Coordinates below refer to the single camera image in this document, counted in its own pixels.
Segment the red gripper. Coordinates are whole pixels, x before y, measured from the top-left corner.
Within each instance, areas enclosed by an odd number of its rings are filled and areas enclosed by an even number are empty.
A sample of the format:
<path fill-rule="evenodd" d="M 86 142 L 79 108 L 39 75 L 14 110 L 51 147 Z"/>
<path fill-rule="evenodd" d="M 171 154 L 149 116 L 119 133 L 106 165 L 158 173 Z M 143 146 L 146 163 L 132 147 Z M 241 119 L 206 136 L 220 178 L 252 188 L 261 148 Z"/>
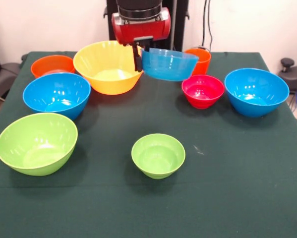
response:
<path fill-rule="evenodd" d="M 120 7 L 112 14 L 111 22 L 116 40 L 122 45 L 132 45 L 137 72 L 143 70 L 142 48 L 138 42 L 143 41 L 143 50 L 148 52 L 151 41 L 164 40 L 171 31 L 171 15 L 166 7 L 134 11 Z"/>

